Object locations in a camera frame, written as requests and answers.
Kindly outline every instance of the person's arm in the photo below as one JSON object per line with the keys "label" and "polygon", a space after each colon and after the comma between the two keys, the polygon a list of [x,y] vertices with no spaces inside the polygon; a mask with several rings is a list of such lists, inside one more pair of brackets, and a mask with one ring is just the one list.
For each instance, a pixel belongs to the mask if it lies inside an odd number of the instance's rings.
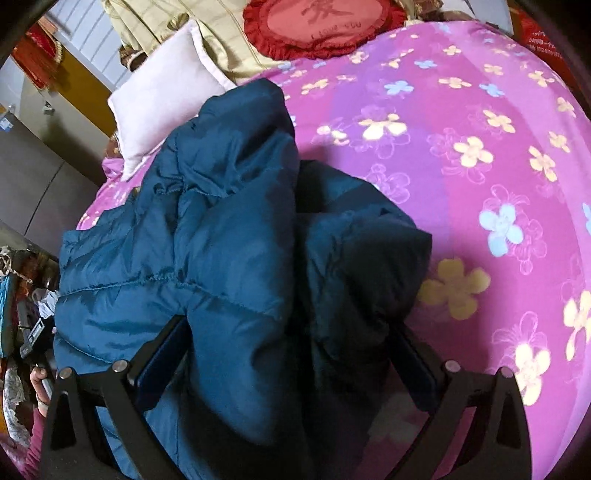
{"label": "person's arm", "polygon": [[33,435],[31,445],[27,452],[24,471],[25,480],[37,480],[39,476],[39,463],[41,461],[41,442],[43,441],[43,429],[45,428],[45,417],[49,405],[49,397],[41,381],[47,376],[47,371],[42,368],[34,368],[31,372],[31,383],[37,393],[39,408],[33,413]]}

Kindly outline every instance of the chinese character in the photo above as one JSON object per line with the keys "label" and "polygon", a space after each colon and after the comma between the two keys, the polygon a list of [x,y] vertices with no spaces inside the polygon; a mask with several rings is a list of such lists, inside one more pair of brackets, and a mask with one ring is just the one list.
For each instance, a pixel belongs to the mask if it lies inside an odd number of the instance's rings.
{"label": "chinese character", "polygon": [[333,8],[333,0],[312,0],[308,7],[302,10],[301,14],[304,16],[308,12],[314,15],[312,19],[308,20],[310,25],[315,24],[320,18],[327,18],[329,15],[337,15],[339,17],[353,15],[353,12],[346,12]]}

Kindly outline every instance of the pink bedspread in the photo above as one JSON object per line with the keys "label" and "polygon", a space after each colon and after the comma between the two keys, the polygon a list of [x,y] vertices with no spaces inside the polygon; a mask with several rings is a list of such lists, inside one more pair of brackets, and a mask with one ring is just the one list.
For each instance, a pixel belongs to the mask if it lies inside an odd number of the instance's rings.
{"label": "pink bedspread", "polygon": [[[544,478],[591,400],[591,125],[580,106],[544,62],[477,22],[402,28],[264,76],[285,92],[304,158],[367,179],[433,234],[408,323],[443,358],[515,371],[533,478]],[[110,177],[79,227],[144,172]],[[384,478],[423,421],[392,376],[356,480]]]}

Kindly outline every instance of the white pillow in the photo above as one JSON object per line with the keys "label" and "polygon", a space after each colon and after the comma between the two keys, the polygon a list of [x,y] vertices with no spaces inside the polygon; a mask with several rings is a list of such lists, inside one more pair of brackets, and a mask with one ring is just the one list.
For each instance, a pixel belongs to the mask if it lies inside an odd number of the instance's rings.
{"label": "white pillow", "polygon": [[125,160],[122,180],[129,180],[208,98],[235,86],[205,52],[197,22],[188,21],[109,97]]}

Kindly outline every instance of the pink sleeve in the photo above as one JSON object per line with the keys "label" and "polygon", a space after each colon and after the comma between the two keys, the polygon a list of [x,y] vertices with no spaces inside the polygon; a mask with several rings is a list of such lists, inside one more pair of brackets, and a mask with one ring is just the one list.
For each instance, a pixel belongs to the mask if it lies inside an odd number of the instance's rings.
{"label": "pink sleeve", "polygon": [[41,461],[41,442],[43,441],[43,429],[45,428],[45,417],[36,408],[33,413],[33,435],[31,446],[27,452],[24,470],[22,472],[25,480],[37,480],[39,476],[39,463]]}

